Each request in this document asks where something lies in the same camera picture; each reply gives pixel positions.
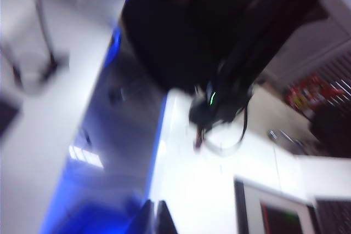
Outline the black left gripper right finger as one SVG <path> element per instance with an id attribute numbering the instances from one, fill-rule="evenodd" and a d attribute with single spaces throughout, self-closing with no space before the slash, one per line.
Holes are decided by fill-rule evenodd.
<path id="1" fill-rule="evenodd" d="M 157 234 L 178 234 L 167 203 L 164 200 L 159 201 L 156 216 L 156 233 Z"/>

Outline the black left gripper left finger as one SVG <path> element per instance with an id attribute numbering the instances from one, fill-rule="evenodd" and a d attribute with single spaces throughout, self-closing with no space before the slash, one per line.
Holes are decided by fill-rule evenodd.
<path id="1" fill-rule="evenodd" d="M 154 233 L 154 202 L 148 199 L 140 210 L 139 233 Z"/>

